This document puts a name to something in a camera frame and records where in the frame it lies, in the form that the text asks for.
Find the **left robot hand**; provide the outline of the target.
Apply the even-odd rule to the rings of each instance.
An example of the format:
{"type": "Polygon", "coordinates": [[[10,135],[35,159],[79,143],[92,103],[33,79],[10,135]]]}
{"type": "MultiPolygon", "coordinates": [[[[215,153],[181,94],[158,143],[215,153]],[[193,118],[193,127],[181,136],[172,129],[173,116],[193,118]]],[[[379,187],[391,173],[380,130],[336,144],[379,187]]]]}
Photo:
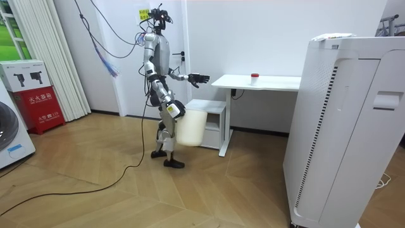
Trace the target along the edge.
{"type": "Polygon", "coordinates": [[[209,75],[201,75],[199,73],[188,74],[187,81],[190,82],[195,88],[199,88],[199,84],[207,84],[210,80],[209,75]]]}

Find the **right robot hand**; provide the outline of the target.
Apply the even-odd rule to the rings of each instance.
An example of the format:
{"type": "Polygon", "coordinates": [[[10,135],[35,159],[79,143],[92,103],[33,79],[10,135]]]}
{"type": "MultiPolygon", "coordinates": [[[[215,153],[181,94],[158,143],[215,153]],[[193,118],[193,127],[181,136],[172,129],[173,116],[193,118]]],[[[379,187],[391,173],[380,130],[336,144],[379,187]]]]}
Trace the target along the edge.
{"type": "Polygon", "coordinates": [[[173,119],[185,115],[185,106],[179,100],[171,100],[166,104],[166,110],[173,119]]]}

